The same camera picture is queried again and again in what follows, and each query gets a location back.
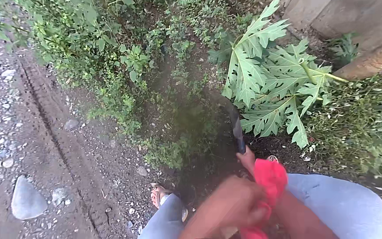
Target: soil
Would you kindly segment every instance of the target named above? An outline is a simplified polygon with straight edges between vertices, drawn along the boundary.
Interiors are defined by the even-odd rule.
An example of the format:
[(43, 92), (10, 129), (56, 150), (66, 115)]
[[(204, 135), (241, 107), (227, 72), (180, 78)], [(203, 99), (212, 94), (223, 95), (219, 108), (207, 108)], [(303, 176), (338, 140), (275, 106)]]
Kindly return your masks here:
[[(192, 69), (190, 75), (202, 79), (203, 73), (207, 73), (210, 89), (206, 93), (210, 94), (222, 82), (217, 79), (216, 69), (206, 63), (207, 49), (199, 43), (196, 49), (191, 61), (193, 65), (201, 64), (202, 69)], [(98, 106), (93, 94), (81, 89), (62, 89), (53, 70), (38, 65), (32, 51), (16, 49), (14, 54), (8, 55), (0, 49), (0, 62), (16, 70), (13, 81), (6, 84), (6, 89), (0, 89), (0, 96), (8, 95), (9, 90), (18, 91), (9, 112), (16, 121), (6, 124), (0, 120), (0, 128), (10, 125), (7, 132), (4, 131), (7, 135), (15, 132), (9, 135), (9, 140), (17, 145), (26, 144), (13, 153), (12, 168), (0, 168), (1, 239), (136, 238), (156, 211), (150, 200), (151, 182), (159, 182), (175, 191), (191, 218), (225, 177), (240, 176), (245, 171), (236, 160), (231, 126), (223, 113), (219, 116), (217, 140), (206, 155), (191, 156), (181, 170), (153, 169), (143, 159), (145, 150), (122, 136), (115, 122), (87, 119), (88, 110)], [(79, 125), (67, 131), (63, 126), (70, 119), (78, 120)], [(17, 122), (23, 125), (13, 131)], [(246, 134), (244, 138), (257, 158), (275, 155), (289, 173), (334, 175), (364, 182), (370, 188), (375, 186), (373, 183), (379, 183), (368, 182), (345, 169), (332, 170), (335, 162), (317, 159), (315, 155), (305, 155), (310, 161), (304, 161), (301, 150), (291, 144), (287, 135), (257, 138)], [(137, 173), (139, 166), (146, 168), (147, 176)], [(61, 205), (49, 203), (48, 209), (35, 219), (15, 219), (10, 203), (19, 175), (28, 176), (49, 202), (52, 192), (59, 187), (66, 188), (68, 196)], [(275, 221), (271, 225), (276, 228), (269, 232), (272, 238), (287, 238), (280, 225)]]

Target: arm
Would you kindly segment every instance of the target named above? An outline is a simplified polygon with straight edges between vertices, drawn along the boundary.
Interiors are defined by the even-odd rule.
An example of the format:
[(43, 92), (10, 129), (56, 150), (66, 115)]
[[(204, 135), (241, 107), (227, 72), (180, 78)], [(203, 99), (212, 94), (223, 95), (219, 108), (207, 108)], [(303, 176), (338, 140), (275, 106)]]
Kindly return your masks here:
[[(237, 153), (238, 160), (254, 177), (254, 153), (246, 146), (245, 154)], [(274, 212), (292, 239), (338, 239), (318, 216), (288, 191), (278, 198)]]
[(254, 208), (263, 198), (263, 190), (256, 183), (229, 177), (199, 207), (179, 239), (214, 238), (221, 227), (254, 225), (265, 214), (264, 209)]

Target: machete handle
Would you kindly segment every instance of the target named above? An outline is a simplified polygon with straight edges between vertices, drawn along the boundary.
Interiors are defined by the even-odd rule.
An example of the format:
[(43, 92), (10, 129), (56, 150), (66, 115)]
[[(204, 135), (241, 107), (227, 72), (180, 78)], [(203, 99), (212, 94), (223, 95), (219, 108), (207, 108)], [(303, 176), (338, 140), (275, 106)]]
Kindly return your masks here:
[(240, 154), (245, 154), (246, 148), (245, 148), (245, 143), (243, 139), (237, 139), (237, 144), (238, 144), (238, 152)]

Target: foot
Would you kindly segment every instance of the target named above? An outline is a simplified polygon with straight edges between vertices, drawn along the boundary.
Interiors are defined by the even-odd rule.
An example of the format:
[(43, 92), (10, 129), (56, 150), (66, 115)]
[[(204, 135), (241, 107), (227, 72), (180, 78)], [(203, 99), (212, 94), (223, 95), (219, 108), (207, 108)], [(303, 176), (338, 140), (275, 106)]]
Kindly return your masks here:
[[(153, 189), (151, 190), (151, 202), (157, 207), (157, 209), (159, 209), (159, 205), (157, 204), (157, 192), (163, 191), (163, 189), (164, 188), (162, 186), (157, 185), (153, 186)], [(160, 199), (162, 199), (165, 195), (166, 193), (160, 193)]]

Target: hand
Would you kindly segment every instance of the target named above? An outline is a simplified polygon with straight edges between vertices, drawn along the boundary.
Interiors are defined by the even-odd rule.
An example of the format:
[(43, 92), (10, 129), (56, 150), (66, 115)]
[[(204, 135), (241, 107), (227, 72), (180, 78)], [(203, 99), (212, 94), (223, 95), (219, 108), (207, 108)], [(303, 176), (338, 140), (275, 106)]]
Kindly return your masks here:
[(207, 238), (221, 227), (257, 224), (263, 219), (265, 209), (255, 208), (255, 205), (264, 195), (263, 189), (256, 183), (229, 177), (204, 201), (180, 238)]
[(237, 153), (238, 161), (253, 175), (254, 171), (254, 163), (256, 162), (256, 158), (254, 157), (254, 153), (250, 150), (250, 148), (246, 145), (246, 151), (244, 154)]

